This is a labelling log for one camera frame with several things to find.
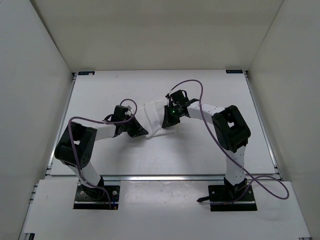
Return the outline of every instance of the white enclosure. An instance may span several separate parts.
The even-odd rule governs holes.
[[[0,240],[320,240],[319,10],[317,0],[0,0]],[[53,159],[66,121],[102,120],[123,98],[142,105],[186,79],[203,82],[204,103],[239,107],[252,133],[245,167],[283,180],[290,198],[254,183],[257,211],[197,203],[222,184],[226,158],[203,122],[183,118],[176,134],[97,142],[92,163],[121,185],[119,210],[72,209],[77,179]],[[195,83],[181,89],[199,97]]]
[[[31,3],[0,1],[0,239],[17,239],[72,75]]]

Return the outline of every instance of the metal base plate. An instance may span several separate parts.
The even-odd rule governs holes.
[[[93,200],[83,191],[83,187],[81,185],[78,185],[76,188],[73,209],[118,210],[120,186],[105,185],[104,189],[106,189],[110,195],[111,209],[109,208],[107,196],[104,196],[100,201]]]
[[[226,186],[224,185],[209,185],[209,199],[211,212],[229,212],[229,211],[257,211],[254,191],[252,186],[249,187],[245,195],[233,204],[214,205],[214,203],[230,202],[235,198],[240,197],[241,193],[235,198],[231,198]]]

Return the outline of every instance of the cable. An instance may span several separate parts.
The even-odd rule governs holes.
[[[74,119],[80,119],[80,120],[85,120],[87,122],[91,122],[91,123],[96,123],[96,124],[106,124],[106,125],[109,125],[109,124],[125,124],[129,121],[131,121],[131,119],[133,119],[135,117],[135,114],[137,113],[137,110],[138,110],[138,105],[135,101],[133,101],[132,99],[125,99],[126,101],[131,101],[134,106],[135,106],[135,111],[134,111],[134,114],[131,115],[131,117],[127,120],[124,120],[124,121],[96,121],[96,120],[92,120],[92,119],[89,119],[89,118],[85,118],[85,117],[81,117],[81,116],[73,116],[69,119],[69,122],[68,122],[68,131],[69,131],[69,136],[70,136],[70,141],[71,141],[71,147],[72,147],[72,150],[73,150],[73,155],[74,155],[74,159],[75,159],[75,162],[76,162],[76,168],[79,172],[79,178],[84,181],[87,185],[89,185],[90,187],[94,188],[94,189],[99,189],[99,190],[102,190],[107,198],[108,198],[108,201],[109,201],[109,209],[111,209],[111,199],[110,199],[110,195],[108,193],[108,191],[106,189],[104,189],[103,187],[100,187],[100,186],[95,186],[93,184],[91,184],[90,182],[88,182],[85,177],[83,176],[82,172],[81,172],[81,167],[80,167],[80,162],[79,162],[79,158],[78,158],[78,154],[77,154],[77,149],[76,149],[76,145],[75,145],[75,142],[74,142],[74,137],[72,135],[72,129],[71,129],[71,122],[72,120]]]
[[[249,175],[252,180],[249,182],[249,184],[246,186],[245,190],[243,191],[243,193],[241,194],[240,197],[238,197],[236,200],[233,200],[233,201],[226,201],[226,202],[217,202],[217,203],[211,203],[212,205],[224,205],[224,204],[233,204],[235,203],[236,201],[240,200],[245,194],[246,192],[249,190],[249,187],[252,185],[253,182],[256,182],[258,183],[264,190],[266,190],[269,194],[271,194],[272,196],[276,197],[277,199],[281,199],[281,200],[286,200],[289,198],[290,196],[290,193],[289,193],[289,190],[287,189],[287,187],[284,185],[283,182],[281,182],[280,180],[276,179],[275,177],[273,176],[269,176],[269,175],[260,175],[260,176],[257,176],[257,177],[254,177],[250,172],[248,172],[248,170],[246,170],[244,167],[242,167],[239,163],[237,163],[227,152],[226,150],[220,145],[220,143],[218,142],[218,140],[216,139],[215,135],[212,133],[207,121],[206,121],[206,118],[205,118],[205,115],[204,115],[204,111],[202,109],[202,97],[203,97],[203,93],[204,93],[204,86],[202,85],[202,83],[199,81],[199,80],[195,80],[195,79],[189,79],[189,80],[184,80],[180,83],[178,83],[177,85],[175,85],[169,92],[169,94],[172,92],[173,89],[175,89],[176,87],[178,87],[179,85],[181,84],[184,84],[184,83],[187,83],[187,82],[196,82],[198,84],[200,84],[201,86],[201,93],[200,93],[200,97],[199,97],[199,108],[200,108],[200,113],[201,113],[201,116],[202,116],[202,119],[203,119],[203,122],[204,122],[204,125],[206,127],[206,129],[208,130],[210,136],[212,137],[212,139],[215,141],[215,143],[217,144],[217,146],[221,149],[221,151],[226,155],[226,157],[228,159],[230,159],[235,165],[237,165],[239,168],[243,169],[247,175]],[[270,179],[273,179],[273,180],[276,180],[278,183],[280,183],[285,191],[286,191],[286,196],[285,197],[282,197],[282,196],[278,196],[276,194],[274,194],[273,192],[271,192],[268,188],[266,188],[260,181],[258,181],[257,179],[260,179],[260,178],[270,178]]]

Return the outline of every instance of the black connector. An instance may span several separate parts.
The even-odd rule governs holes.
[[[212,122],[217,139],[225,150],[235,153],[237,149],[248,144],[251,132],[236,106],[231,105],[222,112],[215,113]]]
[[[169,100],[169,104],[164,106],[164,118],[162,128],[168,128],[180,123],[180,118],[187,116],[189,113],[187,107],[192,103],[199,101],[198,99],[189,100],[185,90],[178,90],[165,96]]]
[[[97,129],[82,126],[77,122],[71,122],[71,131],[73,140],[79,141],[78,144],[75,143],[75,148],[80,167],[84,168],[90,161],[96,140]],[[55,148],[54,157],[67,165],[77,165],[74,151],[71,146],[68,127],[65,128],[62,137]]]

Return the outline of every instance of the black bracket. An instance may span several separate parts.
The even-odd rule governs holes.
[[[130,116],[126,114],[128,111],[129,108],[126,106],[115,106],[114,112],[111,116],[111,122],[121,122],[128,120],[130,118]],[[136,138],[149,134],[148,131],[141,126],[136,117],[133,117],[133,119],[131,119],[129,122],[119,123],[115,125],[115,137],[119,136],[123,132],[127,132],[131,138]]]
[[[248,144],[251,132],[236,106],[231,105],[215,113],[212,116],[212,122],[217,139],[225,150],[235,153],[237,149]]]
[[[243,192],[238,192],[235,196],[230,196],[229,189],[225,185],[209,185],[209,200],[211,212],[229,212],[229,211],[257,211],[254,191],[252,186],[244,196],[232,204],[217,204],[221,202],[231,202],[241,196]]]
[[[178,90],[165,96],[169,100],[169,104],[164,106],[164,118],[162,128],[168,128],[180,123],[180,118],[187,116],[189,113],[187,107],[192,103],[199,101],[198,99],[189,100],[185,90]]]
[[[77,122],[71,122],[71,132],[73,140],[79,141],[79,144],[75,144],[76,153],[79,158],[80,167],[84,168],[90,161],[96,140],[97,129],[82,126]],[[71,146],[68,127],[65,128],[62,137],[54,150],[54,156],[65,164],[72,166],[77,165],[74,151]]]
[[[85,191],[83,185],[78,185],[74,197],[73,209],[97,209],[97,210],[118,210],[119,208],[119,185],[104,185],[111,199],[111,209],[106,194],[100,199],[92,199]]]

